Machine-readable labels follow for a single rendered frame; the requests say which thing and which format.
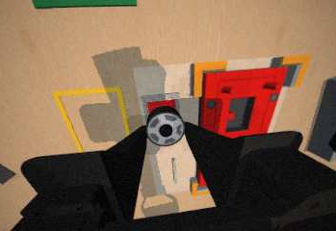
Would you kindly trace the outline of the yellow rectangular outline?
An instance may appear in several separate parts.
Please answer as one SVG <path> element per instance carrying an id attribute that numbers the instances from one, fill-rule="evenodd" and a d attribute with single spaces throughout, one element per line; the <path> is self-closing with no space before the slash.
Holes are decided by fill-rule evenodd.
<path id="1" fill-rule="evenodd" d="M 84 153 L 84 150 L 81 146 L 81 144 L 79 143 L 79 140 L 75 134 L 75 131 L 70 123 L 70 120 L 66 114 L 65 108 L 63 106 L 63 101 L 60 97 L 60 95 L 73 95 L 73 94 L 88 94 L 88 93 L 102 93 L 102 92 L 116 92 L 117 93 L 117 98 L 118 98 L 118 102 L 119 102 L 119 106 L 120 106 L 120 110 L 121 110 L 121 114 L 122 114 L 122 118 L 123 118 L 123 123 L 124 123 L 124 127 L 125 127 L 125 131 L 126 131 L 126 136 L 130 135 L 130 129 L 129 129 L 129 125 L 128 125 L 128 120 L 127 120 L 127 115 L 125 112 L 125 107 L 124 107 L 124 102 L 123 102 L 123 98 L 122 98 L 122 93 L 121 93 L 121 88 L 117 87 L 117 88 L 102 88 L 102 89 L 86 89 L 86 90 L 57 90 L 57 91 L 52 91 L 58 106 L 62 112 L 62 116 L 65 120 L 65 124 L 79 150 L 80 153 Z"/>

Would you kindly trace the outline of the red stepped base with black post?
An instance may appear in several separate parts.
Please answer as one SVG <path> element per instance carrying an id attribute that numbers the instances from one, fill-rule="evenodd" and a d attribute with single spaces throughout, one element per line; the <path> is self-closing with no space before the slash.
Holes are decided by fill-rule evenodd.
<path id="1" fill-rule="evenodd" d="M 147 102 L 148 111 L 151 113 L 154 109 L 161 106 L 170 106 L 175 109 L 175 99 L 173 100 L 165 100 L 165 101 L 155 101 L 155 102 Z M 160 134 L 163 137 L 169 137 L 172 134 L 172 129 L 170 125 L 162 125 L 160 127 Z"/>

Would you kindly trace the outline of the black and grey wheel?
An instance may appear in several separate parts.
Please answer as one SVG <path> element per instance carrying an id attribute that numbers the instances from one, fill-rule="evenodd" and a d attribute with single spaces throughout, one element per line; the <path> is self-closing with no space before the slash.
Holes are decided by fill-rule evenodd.
<path id="1" fill-rule="evenodd" d="M 172 129 L 172 134 L 169 137 L 163 137 L 160 134 L 160 127 L 165 124 L 170 125 Z M 152 143 L 159 146 L 171 146 L 183 138 L 185 129 L 183 118 L 174 108 L 161 106 L 149 114 L 145 133 Z"/>

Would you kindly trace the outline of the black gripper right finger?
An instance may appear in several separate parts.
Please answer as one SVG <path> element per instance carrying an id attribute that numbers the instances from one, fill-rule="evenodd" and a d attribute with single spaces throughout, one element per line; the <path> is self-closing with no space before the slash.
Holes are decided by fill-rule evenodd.
<path id="1" fill-rule="evenodd" d="M 285 131 L 228 138 L 190 122 L 185 136 L 194 159 L 217 206 L 233 204 L 246 159 L 266 151 L 299 149 L 303 135 Z"/>

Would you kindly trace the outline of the green flat rectangle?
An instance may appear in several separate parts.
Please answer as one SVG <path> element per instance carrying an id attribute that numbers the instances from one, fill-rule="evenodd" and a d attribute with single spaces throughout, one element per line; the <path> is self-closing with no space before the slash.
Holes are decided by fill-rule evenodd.
<path id="1" fill-rule="evenodd" d="M 90 6 L 138 6 L 137 0 L 31 0 L 36 9 L 86 8 Z"/>

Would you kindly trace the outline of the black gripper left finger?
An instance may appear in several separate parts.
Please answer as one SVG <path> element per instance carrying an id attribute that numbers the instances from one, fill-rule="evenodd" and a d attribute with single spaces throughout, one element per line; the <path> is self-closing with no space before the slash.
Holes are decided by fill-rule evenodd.
<path id="1" fill-rule="evenodd" d="M 41 190 L 101 184 L 117 221 L 133 219 L 146 150 L 145 125 L 107 150 L 39 156 L 25 161 L 22 175 Z"/>

